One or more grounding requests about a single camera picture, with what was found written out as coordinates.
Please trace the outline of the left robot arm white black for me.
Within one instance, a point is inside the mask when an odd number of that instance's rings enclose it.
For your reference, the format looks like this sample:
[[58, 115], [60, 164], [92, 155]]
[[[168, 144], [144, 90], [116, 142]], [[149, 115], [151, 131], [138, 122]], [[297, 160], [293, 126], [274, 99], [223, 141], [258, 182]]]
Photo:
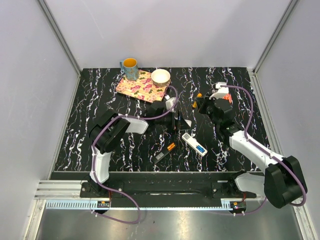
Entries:
[[154, 101], [142, 116], [128, 116], [109, 109], [94, 124], [89, 132], [92, 140], [92, 166], [90, 178], [94, 181], [91, 192], [98, 198], [108, 193], [109, 166], [111, 155], [126, 133], [143, 135], [155, 126], [164, 126], [171, 132], [188, 130], [192, 121], [184, 119], [176, 108], [178, 100], [171, 97], [165, 102]]

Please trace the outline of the white remote dark batteries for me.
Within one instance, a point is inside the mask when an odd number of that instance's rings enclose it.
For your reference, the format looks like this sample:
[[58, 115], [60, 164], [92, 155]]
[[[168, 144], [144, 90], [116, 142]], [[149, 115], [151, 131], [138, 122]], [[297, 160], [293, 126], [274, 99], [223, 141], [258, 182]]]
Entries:
[[185, 122], [188, 124], [189, 127], [192, 126], [192, 121], [191, 120], [185, 120]]

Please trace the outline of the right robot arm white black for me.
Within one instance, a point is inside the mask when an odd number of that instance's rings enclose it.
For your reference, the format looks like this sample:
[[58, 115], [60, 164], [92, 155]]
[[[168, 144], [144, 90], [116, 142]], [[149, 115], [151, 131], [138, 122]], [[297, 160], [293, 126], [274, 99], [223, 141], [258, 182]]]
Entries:
[[293, 205], [299, 198], [303, 204], [306, 202], [308, 188], [297, 158], [275, 153], [246, 133], [234, 121], [234, 111], [227, 99], [198, 96], [193, 106], [209, 117], [222, 143], [248, 158], [263, 173], [240, 171], [233, 175], [227, 186], [231, 197], [253, 193], [266, 197], [278, 209]]

